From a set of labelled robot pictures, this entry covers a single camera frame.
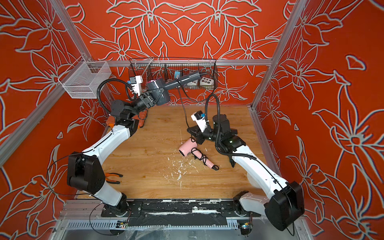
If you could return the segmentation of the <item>black magenta hair dryer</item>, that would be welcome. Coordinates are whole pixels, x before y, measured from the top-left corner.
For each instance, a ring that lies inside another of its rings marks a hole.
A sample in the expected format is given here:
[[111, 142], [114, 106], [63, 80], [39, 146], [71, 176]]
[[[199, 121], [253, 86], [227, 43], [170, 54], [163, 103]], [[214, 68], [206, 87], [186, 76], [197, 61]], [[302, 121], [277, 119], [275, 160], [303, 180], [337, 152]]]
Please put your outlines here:
[[199, 71], [190, 73], [189, 75], [179, 77], [169, 83], [160, 78], [147, 82], [146, 87], [150, 92], [151, 97], [155, 100], [154, 104], [157, 106], [164, 105], [170, 101], [169, 90], [182, 87], [190, 82], [198, 81], [201, 79], [202, 74]]

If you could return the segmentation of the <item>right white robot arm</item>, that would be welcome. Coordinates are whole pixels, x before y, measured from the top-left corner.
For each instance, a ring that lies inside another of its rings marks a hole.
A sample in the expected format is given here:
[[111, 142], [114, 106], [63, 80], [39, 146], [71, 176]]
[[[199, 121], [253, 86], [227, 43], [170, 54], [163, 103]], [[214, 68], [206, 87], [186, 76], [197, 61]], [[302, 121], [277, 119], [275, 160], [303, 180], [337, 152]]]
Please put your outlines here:
[[217, 113], [208, 120], [208, 105], [204, 111], [191, 115], [196, 123], [188, 127], [191, 137], [179, 148], [181, 155], [193, 154], [205, 166], [217, 171], [219, 167], [198, 150], [205, 141], [215, 144], [217, 152], [229, 158], [232, 167], [241, 166], [248, 174], [249, 181], [265, 193], [265, 198], [243, 191], [234, 197], [235, 210], [240, 214], [248, 212], [265, 216], [279, 231], [288, 230], [295, 235], [295, 221], [305, 213], [303, 189], [297, 182], [288, 182], [264, 164], [241, 139], [236, 129], [231, 128], [226, 115], [221, 114], [220, 103]]

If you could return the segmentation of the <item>dark green hair dryer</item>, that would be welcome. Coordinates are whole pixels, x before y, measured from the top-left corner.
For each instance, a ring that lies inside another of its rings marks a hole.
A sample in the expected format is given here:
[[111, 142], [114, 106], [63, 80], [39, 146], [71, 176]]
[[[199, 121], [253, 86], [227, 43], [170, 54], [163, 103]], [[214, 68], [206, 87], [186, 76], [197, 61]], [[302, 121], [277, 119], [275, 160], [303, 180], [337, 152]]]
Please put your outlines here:
[[236, 165], [236, 162], [232, 158], [229, 158], [229, 160], [230, 160], [230, 164], [231, 164], [232, 168], [234, 168]]

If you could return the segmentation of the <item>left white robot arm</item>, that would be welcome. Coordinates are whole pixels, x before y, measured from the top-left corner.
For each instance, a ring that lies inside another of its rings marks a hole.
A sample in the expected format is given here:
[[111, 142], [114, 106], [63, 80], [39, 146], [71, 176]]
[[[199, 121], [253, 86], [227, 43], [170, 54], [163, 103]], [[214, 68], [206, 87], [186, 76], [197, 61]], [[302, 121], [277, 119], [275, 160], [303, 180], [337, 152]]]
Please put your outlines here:
[[123, 216], [128, 211], [127, 197], [107, 182], [103, 163], [137, 131], [139, 121], [135, 116], [155, 106], [163, 92], [162, 87], [148, 87], [140, 96], [134, 95], [130, 103], [115, 100], [110, 108], [102, 106], [112, 120], [111, 130], [91, 147], [69, 155], [68, 186], [92, 195], [115, 215]]

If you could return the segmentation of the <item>pink hair dryer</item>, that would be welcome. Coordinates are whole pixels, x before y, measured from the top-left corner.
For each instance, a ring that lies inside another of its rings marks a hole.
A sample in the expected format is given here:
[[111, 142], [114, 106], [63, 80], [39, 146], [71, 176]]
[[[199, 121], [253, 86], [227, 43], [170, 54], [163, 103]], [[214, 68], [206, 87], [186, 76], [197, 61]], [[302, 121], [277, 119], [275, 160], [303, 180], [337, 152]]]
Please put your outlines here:
[[179, 153], [183, 156], [186, 157], [189, 154], [194, 155], [194, 157], [201, 161], [204, 166], [207, 166], [210, 169], [213, 169], [215, 171], [218, 171], [220, 168], [219, 166], [215, 165], [212, 163], [208, 157], [203, 154], [199, 149], [198, 149], [198, 144], [195, 142], [193, 138], [189, 138], [187, 141], [185, 141], [180, 147], [179, 147]]

